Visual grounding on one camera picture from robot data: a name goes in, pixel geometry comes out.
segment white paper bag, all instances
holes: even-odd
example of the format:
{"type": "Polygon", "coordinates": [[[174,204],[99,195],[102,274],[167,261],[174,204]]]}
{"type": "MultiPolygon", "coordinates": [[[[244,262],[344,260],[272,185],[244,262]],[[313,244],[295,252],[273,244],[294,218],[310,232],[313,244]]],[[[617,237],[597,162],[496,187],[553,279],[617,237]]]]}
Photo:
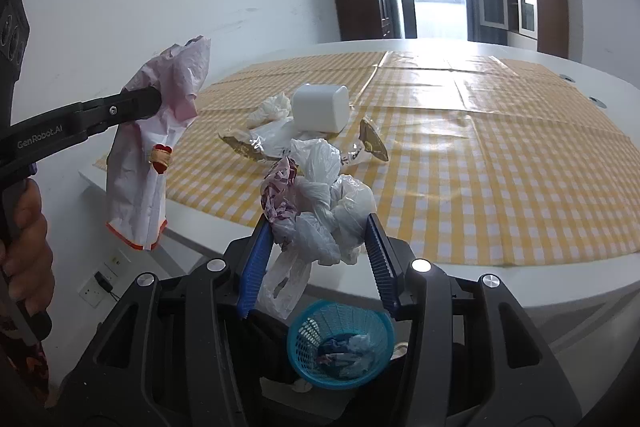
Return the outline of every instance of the white paper bag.
{"type": "Polygon", "coordinates": [[[118,126],[107,158],[107,226],[137,250],[151,250],[166,225],[166,178],[150,163],[150,154],[156,146],[173,150],[195,120],[196,95],[209,73],[210,44],[203,36],[184,46],[174,44],[124,87],[153,86],[162,95],[156,115],[118,126]]]}

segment floor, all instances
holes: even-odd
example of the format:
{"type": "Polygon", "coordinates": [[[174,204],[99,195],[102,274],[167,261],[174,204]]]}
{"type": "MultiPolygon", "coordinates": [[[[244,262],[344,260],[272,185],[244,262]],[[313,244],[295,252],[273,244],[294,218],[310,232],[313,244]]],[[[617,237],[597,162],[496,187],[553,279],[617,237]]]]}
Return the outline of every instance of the floor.
{"type": "Polygon", "coordinates": [[[418,38],[466,41],[466,6],[446,2],[417,2],[415,20],[418,38]]]}

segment yellow checkered tablecloth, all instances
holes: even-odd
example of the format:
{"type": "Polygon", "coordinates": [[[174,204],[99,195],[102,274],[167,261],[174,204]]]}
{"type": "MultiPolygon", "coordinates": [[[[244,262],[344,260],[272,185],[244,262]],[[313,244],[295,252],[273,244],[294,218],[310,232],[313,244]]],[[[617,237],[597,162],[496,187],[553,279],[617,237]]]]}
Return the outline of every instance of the yellow checkered tablecloth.
{"type": "Polygon", "coordinates": [[[268,166],[218,138],[266,97],[344,84],[390,160],[349,174],[369,185],[388,235],[437,263],[561,264],[640,250],[640,152],[574,86],[538,64],[398,52],[256,64],[200,93],[175,149],[167,197],[254,226],[268,166]]]}

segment blue gripper pad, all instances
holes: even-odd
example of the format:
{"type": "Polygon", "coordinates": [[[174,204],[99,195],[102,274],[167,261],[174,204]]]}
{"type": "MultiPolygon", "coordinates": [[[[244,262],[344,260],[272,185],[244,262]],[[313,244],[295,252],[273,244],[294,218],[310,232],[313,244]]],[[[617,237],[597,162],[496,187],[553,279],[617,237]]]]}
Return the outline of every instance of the blue gripper pad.
{"type": "Polygon", "coordinates": [[[251,252],[244,264],[240,278],[236,309],[238,309],[238,314],[242,318],[246,318],[249,311],[255,307],[258,291],[260,291],[260,285],[271,255],[271,248],[273,248],[271,225],[266,219],[261,219],[258,224],[260,223],[260,228],[254,230],[247,245],[247,248],[251,248],[251,252]]]}
{"type": "Polygon", "coordinates": [[[376,280],[382,305],[392,317],[396,317],[396,313],[400,309],[400,299],[396,273],[388,253],[388,250],[391,250],[391,245],[389,245],[386,233],[375,214],[369,214],[367,217],[364,244],[367,247],[371,270],[376,280]]]}

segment finger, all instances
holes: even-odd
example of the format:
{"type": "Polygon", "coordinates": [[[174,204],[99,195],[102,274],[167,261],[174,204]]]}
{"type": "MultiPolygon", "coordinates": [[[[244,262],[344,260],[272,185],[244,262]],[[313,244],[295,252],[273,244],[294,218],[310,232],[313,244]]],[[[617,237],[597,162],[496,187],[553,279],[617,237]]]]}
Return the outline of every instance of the finger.
{"type": "Polygon", "coordinates": [[[40,188],[32,179],[27,180],[26,190],[15,205],[14,221],[19,229],[31,225],[42,212],[42,198],[40,188]]]}
{"type": "Polygon", "coordinates": [[[30,315],[35,315],[38,312],[43,312],[51,304],[53,298],[53,289],[56,286],[56,280],[53,277],[53,273],[49,271],[49,275],[42,286],[29,297],[25,302],[25,308],[30,315]]]}
{"type": "Polygon", "coordinates": [[[50,264],[46,257],[40,257],[29,270],[18,273],[9,281],[9,296],[14,301],[22,301],[35,295],[49,280],[50,264]]]}
{"type": "Polygon", "coordinates": [[[9,277],[21,273],[41,255],[47,255],[51,263],[51,249],[47,245],[47,220],[42,214],[30,227],[22,230],[17,241],[9,245],[6,260],[2,264],[4,273],[9,277]]]}

